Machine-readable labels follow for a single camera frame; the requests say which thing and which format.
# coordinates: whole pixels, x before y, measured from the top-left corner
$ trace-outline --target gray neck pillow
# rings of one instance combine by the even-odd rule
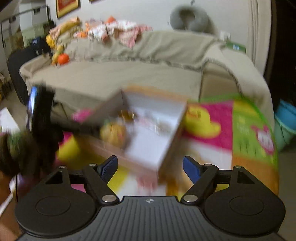
[[[173,29],[203,32],[208,25],[208,16],[206,11],[202,8],[180,6],[172,11],[170,15],[170,24]]]

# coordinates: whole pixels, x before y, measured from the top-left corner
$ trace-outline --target red framed painting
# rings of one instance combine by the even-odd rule
[[[80,8],[80,0],[56,0],[57,18],[61,18],[66,14]]]

